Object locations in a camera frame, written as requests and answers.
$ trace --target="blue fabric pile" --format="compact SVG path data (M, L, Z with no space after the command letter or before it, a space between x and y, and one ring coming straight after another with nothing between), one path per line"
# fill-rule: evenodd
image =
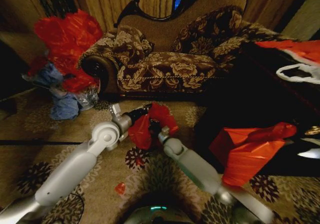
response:
M79 105L74 93L64 92L57 88L64 81L64 76L52 62L48 62L35 76L23 76L35 85L49 89L52 93L54 106L50 117L54 120L74 119L79 114Z

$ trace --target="floor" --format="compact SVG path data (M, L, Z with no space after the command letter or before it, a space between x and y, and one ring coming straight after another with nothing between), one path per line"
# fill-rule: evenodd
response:
M0 120L0 207L34 193L92 128L111 115L108 103L80 113L75 120L49 117L50 96L33 90L15 97L17 113ZM123 112L149 101L120 102ZM179 126L176 137L199 145L193 127L206 108L194 102L164 101ZM243 187L274 212L273 223L319 223L320 178L257 175ZM178 204L197 223L233 223L231 207L198 189L161 150L144 151L129 138L104 151L96 166L41 223L122 223L135 206Z

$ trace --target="brown sofa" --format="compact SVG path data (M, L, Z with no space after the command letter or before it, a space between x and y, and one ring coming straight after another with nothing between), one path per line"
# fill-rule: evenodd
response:
M138 3L132 0L122 11L116 33L105 33L79 59L85 72L100 79L103 97L196 96L228 76L242 43L283 38L242 20L247 0L182 0L165 18L146 15ZM117 52L116 43L124 42L123 27L144 34L137 39L141 47ZM142 53L145 40L154 44L153 51L143 50L142 59L127 64ZM121 56L128 53L130 58Z

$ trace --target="teal light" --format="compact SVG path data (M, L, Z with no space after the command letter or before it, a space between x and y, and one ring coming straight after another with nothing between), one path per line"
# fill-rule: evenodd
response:
M155 210L166 210L167 208L165 206L153 206L153 207L150 207L150 210L151 211L155 211Z

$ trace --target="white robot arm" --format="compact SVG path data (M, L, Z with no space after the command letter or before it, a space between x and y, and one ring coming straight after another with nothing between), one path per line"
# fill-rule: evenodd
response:
M33 196L16 200L7 206L0 213L0 224L30 223L44 216L86 177L104 149L113 150L118 142L128 136L129 127L139 117L147 114L150 107L151 105L147 105L120 115L119 105L111 105L109 110L112 113L112 121L99 123L92 131L91 140L80 144L50 174ZM271 223L273 213L269 208L243 189L223 185L217 171L209 163L185 147L180 140L169 137L167 127L162 129L158 138L164 146L164 152L176 161L182 171L201 190L215 195L227 205L242 203L235 209L236 219L245 220L246 223L258 220Z

